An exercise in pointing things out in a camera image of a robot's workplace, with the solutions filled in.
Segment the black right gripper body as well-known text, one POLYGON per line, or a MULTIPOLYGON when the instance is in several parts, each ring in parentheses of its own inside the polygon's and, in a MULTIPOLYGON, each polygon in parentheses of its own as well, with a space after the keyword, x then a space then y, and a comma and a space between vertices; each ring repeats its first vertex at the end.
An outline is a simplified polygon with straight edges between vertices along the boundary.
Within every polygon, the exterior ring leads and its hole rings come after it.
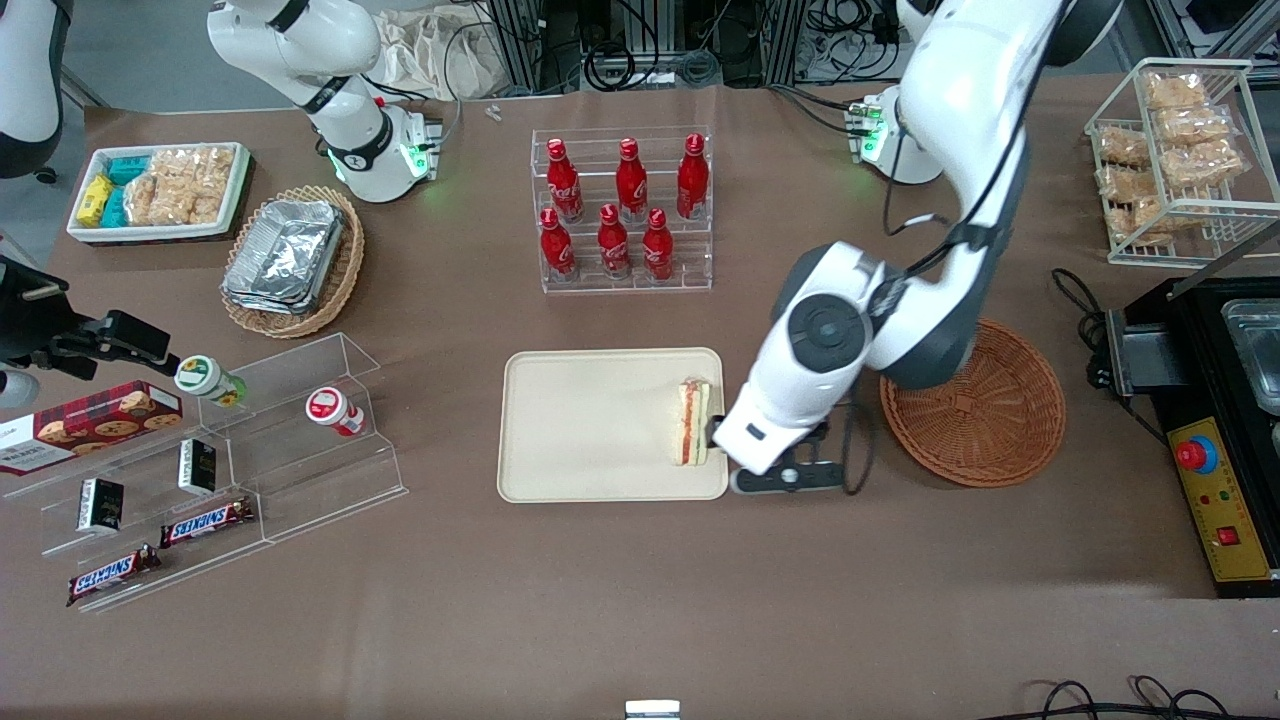
POLYGON ((3 259, 1 355, 18 368, 58 369, 96 343, 95 319, 77 313, 69 283, 10 258, 3 259))

